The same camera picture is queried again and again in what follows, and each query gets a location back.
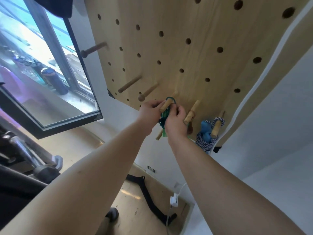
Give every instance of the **white power adapter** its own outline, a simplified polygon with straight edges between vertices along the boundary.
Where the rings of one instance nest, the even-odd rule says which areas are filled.
[[[171,196],[170,204],[174,207],[178,206],[178,194],[174,193],[174,196]]]

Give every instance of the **wooden dowel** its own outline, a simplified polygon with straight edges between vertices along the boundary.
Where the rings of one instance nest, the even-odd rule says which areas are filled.
[[[159,132],[159,134],[156,137],[156,140],[159,140],[162,137],[162,135],[163,135],[163,130]]]
[[[146,98],[151,92],[153,92],[155,88],[158,87],[158,85],[159,85],[159,84],[156,83],[155,85],[153,85],[152,87],[150,87],[148,90],[146,90],[143,94],[140,94],[140,95],[138,96],[138,100],[139,100],[140,102],[144,101],[145,98]]]
[[[88,48],[86,50],[82,50],[80,51],[80,55],[83,57],[83,58],[87,58],[87,56],[97,50],[99,50],[100,48],[106,46],[106,42],[102,42],[102,43],[99,43],[95,46],[92,46],[91,48]]]
[[[122,86],[120,89],[118,89],[118,93],[122,93],[124,90],[126,90],[128,87],[130,87],[131,85],[133,85],[135,82],[137,82],[139,79],[141,79],[142,76],[138,76],[134,79],[132,79],[130,82],[126,83],[124,86]]]
[[[192,120],[192,118],[195,116],[195,112],[196,112],[196,109],[199,106],[199,104],[200,104],[199,100],[197,100],[194,103],[193,107],[191,108],[191,110],[189,111],[188,115],[186,116],[186,118],[184,120],[185,124],[188,124]]]
[[[218,117],[224,117],[224,114],[225,114],[225,111],[223,110]],[[214,128],[212,129],[212,132],[211,132],[211,138],[216,138],[217,137],[217,134],[219,132],[219,129],[221,127],[221,124],[222,122],[220,120],[218,120],[215,125],[214,125]]]
[[[174,96],[176,96],[176,95],[177,95],[177,91],[175,91],[175,92],[171,95],[171,97],[174,98]],[[169,105],[170,105],[171,103],[174,103],[173,99],[170,99],[170,98],[167,99],[166,102],[164,103],[164,105],[160,108],[160,112],[163,113],[163,112],[167,109],[167,107],[169,107]]]

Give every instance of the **striped rope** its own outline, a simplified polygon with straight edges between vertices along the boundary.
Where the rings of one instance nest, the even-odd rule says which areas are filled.
[[[214,128],[215,123],[220,120],[221,123],[221,127],[225,124],[225,120],[221,117],[216,117],[213,122],[210,122],[209,120],[205,120],[205,122],[209,123],[211,125],[211,128]],[[209,153],[209,151],[211,150],[211,148],[214,146],[215,142],[217,141],[218,136],[216,138],[211,138],[210,142],[206,142],[203,140],[202,138],[202,133],[198,133],[197,134],[197,140],[196,140],[196,144],[202,148],[203,151],[205,151],[206,153]]]

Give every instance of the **small label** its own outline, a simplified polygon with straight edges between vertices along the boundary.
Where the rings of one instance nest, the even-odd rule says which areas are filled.
[[[152,167],[149,167],[149,166],[148,166],[148,169],[149,169],[150,171],[152,171],[153,173],[156,172]]]

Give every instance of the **person's right arm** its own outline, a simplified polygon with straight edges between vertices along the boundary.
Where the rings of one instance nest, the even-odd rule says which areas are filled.
[[[165,131],[186,182],[213,234],[304,234],[279,208],[187,138],[185,110],[175,104]]]

